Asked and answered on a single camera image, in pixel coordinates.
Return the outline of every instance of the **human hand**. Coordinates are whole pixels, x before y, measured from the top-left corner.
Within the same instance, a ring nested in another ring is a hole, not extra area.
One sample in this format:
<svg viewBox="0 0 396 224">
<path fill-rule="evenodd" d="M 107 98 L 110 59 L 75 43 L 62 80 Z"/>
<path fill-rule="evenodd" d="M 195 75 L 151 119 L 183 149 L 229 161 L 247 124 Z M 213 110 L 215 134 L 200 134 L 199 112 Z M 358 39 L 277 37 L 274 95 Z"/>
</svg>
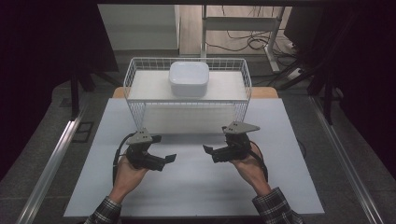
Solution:
<svg viewBox="0 0 396 224">
<path fill-rule="evenodd" d="M 148 170 L 146 168 L 135 169 L 123 155 L 118 164 L 113 190 L 108 195 L 111 201 L 122 203 L 125 196 L 140 184 Z"/>
<path fill-rule="evenodd" d="M 260 150 L 256 145 L 250 143 L 251 150 L 256 153 L 260 158 L 262 158 Z M 257 195 L 265 196 L 271 192 L 271 187 L 265 180 L 264 172 L 259 164 L 259 162 L 254 159 L 251 155 L 248 155 L 244 160 L 241 161 L 230 161 L 238 173 L 244 178 L 245 181 L 249 183 L 251 187 L 254 188 Z"/>
</svg>

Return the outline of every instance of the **table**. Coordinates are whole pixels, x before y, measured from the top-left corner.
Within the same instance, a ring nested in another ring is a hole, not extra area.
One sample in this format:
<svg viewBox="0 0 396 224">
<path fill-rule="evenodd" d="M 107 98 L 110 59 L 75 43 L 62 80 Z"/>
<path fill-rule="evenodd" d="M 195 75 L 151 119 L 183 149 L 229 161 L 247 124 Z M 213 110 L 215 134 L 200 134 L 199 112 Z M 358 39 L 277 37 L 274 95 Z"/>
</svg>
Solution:
<svg viewBox="0 0 396 224">
<path fill-rule="evenodd" d="M 245 122 L 259 125 L 249 133 L 262 147 L 269 182 L 280 186 L 290 206 L 301 214 L 322 214 L 312 179 L 281 99 L 273 88 L 254 88 Z M 66 217 L 86 217 L 111 190 L 111 164 L 120 140 L 135 127 L 122 88 L 107 103 L 80 178 L 65 211 Z M 213 163 L 202 144 L 223 147 L 220 134 L 164 134 L 148 152 L 164 157 L 177 154 L 162 172 L 149 172 L 125 198 L 122 217 L 257 217 L 255 196 L 230 163 Z"/>
</svg>

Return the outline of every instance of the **white wire basket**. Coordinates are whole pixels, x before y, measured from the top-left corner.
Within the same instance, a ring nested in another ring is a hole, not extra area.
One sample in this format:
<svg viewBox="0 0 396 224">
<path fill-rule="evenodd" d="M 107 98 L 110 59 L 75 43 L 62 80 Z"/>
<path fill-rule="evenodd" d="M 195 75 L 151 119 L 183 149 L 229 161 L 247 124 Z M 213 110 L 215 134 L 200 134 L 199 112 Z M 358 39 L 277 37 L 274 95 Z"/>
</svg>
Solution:
<svg viewBox="0 0 396 224">
<path fill-rule="evenodd" d="M 207 63 L 204 97 L 172 93 L 168 76 L 174 62 Z M 251 95 L 244 59 L 132 58 L 123 85 L 136 127 L 150 133 L 222 133 L 222 126 L 244 120 Z"/>
</svg>

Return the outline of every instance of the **sleeve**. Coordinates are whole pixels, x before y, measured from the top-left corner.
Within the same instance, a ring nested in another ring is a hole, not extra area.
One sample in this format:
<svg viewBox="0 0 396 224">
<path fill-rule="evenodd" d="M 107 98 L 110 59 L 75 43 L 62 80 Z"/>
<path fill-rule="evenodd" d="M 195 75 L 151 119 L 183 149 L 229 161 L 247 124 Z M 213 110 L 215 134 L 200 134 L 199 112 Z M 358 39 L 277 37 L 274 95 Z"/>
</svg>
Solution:
<svg viewBox="0 0 396 224">
<path fill-rule="evenodd" d="M 291 210 L 280 188 L 264 197 L 255 197 L 253 204 L 266 224 L 304 224 L 303 218 Z"/>
<path fill-rule="evenodd" d="M 121 213 L 121 205 L 105 197 L 95 212 L 88 217 L 85 224 L 117 223 Z"/>
</svg>

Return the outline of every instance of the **white box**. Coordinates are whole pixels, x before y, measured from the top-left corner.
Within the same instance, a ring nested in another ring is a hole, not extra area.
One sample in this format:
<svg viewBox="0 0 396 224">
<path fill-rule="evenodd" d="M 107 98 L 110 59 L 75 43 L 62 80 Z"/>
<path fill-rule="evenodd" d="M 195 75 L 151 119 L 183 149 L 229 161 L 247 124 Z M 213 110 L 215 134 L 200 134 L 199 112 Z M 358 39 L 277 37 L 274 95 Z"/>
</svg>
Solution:
<svg viewBox="0 0 396 224">
<path fill-rule="evenodd" d="M 175 62 L 169 70 L 172 93 L 179 97 L 203 97 L 209 80 L 209 66 L 201 62 Z"/>
</svg>

